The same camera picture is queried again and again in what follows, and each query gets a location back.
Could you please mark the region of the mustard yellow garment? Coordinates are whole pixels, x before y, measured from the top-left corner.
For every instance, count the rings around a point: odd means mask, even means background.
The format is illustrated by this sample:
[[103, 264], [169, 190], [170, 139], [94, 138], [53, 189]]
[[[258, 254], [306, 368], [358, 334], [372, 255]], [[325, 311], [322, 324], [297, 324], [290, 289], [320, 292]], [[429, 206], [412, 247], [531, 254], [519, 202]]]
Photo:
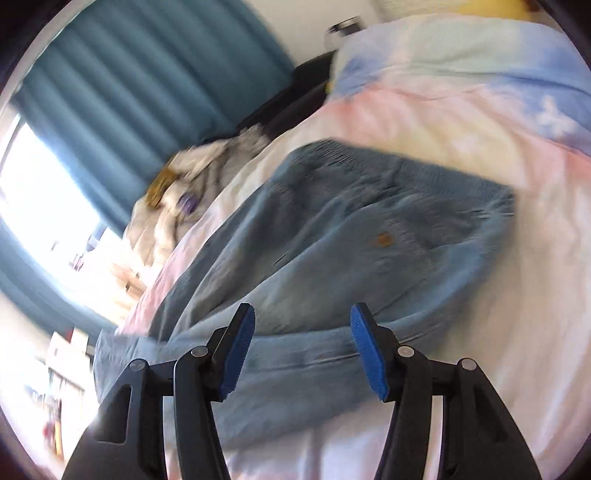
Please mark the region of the mustard yellow garment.
[[145, 195], [146, 204], [156, 209], [166, 190], [179, 178], [179, 175], [166, 165], [149, 185]]

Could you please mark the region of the cream puffer jacket pile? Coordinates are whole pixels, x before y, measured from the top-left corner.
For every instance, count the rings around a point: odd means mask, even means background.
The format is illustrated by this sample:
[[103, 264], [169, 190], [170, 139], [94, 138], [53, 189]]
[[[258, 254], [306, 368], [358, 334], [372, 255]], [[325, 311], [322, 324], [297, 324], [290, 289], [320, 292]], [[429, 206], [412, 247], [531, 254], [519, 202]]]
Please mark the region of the cream puffer jacket pile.
[[235, 137], [174, 154], [165, 166], [179, 178], [166, 190], [156, 209], [146, 204], [145, 192], [136, 201], [124, 230], [124, 239], [140, 264], [161, 268], [221, 191], [269, 143], [262, 127], [256, 125]]

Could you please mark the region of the teal curtain right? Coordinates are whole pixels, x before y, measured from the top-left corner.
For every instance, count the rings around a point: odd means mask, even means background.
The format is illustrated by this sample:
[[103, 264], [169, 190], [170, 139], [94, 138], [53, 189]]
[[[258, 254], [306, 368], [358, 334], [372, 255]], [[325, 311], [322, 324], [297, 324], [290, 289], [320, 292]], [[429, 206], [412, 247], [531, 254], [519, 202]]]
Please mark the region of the teal curtain right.
[[96, 1], [12, 101], [115, 232], [176, 152], [235, 134], [294, 65], [240, 1]]

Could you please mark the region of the black sofa chair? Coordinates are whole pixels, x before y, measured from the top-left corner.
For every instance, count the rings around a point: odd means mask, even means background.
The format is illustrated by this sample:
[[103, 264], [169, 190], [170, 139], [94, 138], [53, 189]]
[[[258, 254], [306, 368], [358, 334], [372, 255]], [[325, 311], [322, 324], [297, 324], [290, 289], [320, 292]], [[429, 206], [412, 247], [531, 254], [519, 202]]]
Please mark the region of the black sofa chair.
[[274, 140], [296, 127], [325, 103], [334, 56], [335, 50], [332, 50], [298, 65], [294, 69], [293, 83], [287, 89], [245, 118], [234, 132], [207, 138], [204, 143], [235, 137], [256, 125], [262, 127], [267, 139]]

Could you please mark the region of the blue denim jeans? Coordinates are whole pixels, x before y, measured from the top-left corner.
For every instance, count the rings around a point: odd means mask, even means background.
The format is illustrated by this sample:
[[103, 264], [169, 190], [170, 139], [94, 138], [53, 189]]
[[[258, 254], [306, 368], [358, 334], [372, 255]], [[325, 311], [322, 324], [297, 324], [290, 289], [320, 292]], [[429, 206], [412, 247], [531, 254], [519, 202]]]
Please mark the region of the blue denim jeans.
[[510, 187], [460, 171], [332, 140], [298, 148], [214, 232], [146, 335], [99, 336], [97, 394], [135, 358], [204, 344], [247, 303], [256, 332], [235, 391], [214, 408], [222, 445], [318, 426], [370, 396], [353, 305], [401, 341], [435, 347], [488, 277], [514, 211]]

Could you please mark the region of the pastel pillow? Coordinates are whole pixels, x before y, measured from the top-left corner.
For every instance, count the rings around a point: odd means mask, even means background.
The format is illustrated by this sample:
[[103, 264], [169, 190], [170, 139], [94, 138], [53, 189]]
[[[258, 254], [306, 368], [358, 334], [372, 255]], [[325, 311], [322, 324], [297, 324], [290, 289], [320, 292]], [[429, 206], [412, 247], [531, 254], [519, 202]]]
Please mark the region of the pastel pillow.
[[349, 97], [377, 82], [482, 88], [536, 134], [590, 151], [590, 69], [564, 33], [543, 24], [429, 14], [370, 26], [342, 41], [329, 90]]

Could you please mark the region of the yellow plush toy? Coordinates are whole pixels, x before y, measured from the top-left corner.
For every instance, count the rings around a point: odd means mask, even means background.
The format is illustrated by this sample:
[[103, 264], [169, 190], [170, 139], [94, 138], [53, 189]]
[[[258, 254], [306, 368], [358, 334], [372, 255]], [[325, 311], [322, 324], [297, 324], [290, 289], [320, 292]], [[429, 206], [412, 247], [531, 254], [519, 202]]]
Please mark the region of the yellow plush toy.
[[537, 1], [529, 0], [467, 0], [450, 2], [446, 13], [532, 21], [535, 13], [541, 10]]

